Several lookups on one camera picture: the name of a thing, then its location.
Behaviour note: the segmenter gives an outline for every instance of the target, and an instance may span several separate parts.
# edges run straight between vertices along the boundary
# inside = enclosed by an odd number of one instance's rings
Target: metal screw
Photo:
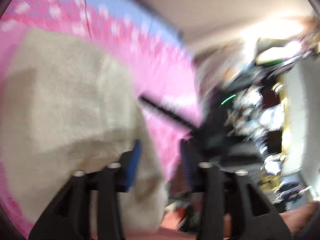
[[[114,163],[109,163],[108,164],[108,168],[109,169],[117,169],[117,168],[120,168],[121,167],[121,163],[118,163],[118,162],[114,162]]]
[[[76,170],[73,172],[74,177],[82,177],[84,175],[85,175],[85,171],[83,171],[83,170]]]
[[[239,169],[239,170],[236,170],[235,174],[237,176],[247,176],[248,175],[248,171],[247,170],[244,170],[244,169]]]
[[[207,162],[203,162],[203,163],[199,163],[199,167],[203,168],[203,169],[209,169],[212,167],[211,163],[207,163]]]

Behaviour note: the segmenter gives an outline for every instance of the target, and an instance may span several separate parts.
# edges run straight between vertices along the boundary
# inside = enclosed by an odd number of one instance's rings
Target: white ceiling
[[[310,16],[307,0],[142,0],[183,33],[195,52],[239,37],[269,17]]]

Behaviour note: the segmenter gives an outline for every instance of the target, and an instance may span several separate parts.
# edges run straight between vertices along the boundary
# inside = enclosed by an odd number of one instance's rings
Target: green led light
[[[229,99],[234,98],[236,96],[236,94],[232,95],[231,97],[228,97],[226,100],[224,100],[221,105],[223,105],[225,102],[227,102]]]

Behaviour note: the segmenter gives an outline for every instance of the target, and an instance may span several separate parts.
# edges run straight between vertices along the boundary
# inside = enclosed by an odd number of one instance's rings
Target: pink fabric
[[[13,0],[0,20],[0,77],[4,76],[28,27],[92,40],[128,66],[137,96],[147,92],[194,124],[199,123],[194,73],[185,51],[135,28],[128,18],[115,19],[106,8],[96,10],[84,0]],[[148,109],[143,112],[164,174],[169,179],[179,158],[178,140],[187,130]],[[25,220],[12,199],[1,162],[0,202],[16,228],[28,237],[33,225]]]

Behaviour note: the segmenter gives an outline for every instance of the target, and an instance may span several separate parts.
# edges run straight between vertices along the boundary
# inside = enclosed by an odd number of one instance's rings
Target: white fabric
[[[76,169],[97,171],[142,141],[135,186],[121,193],[123,225],[158,228],[164,179],[127,71],[88,42],[33,29],[5,76],[2,160],[13,198],[36,222]]]

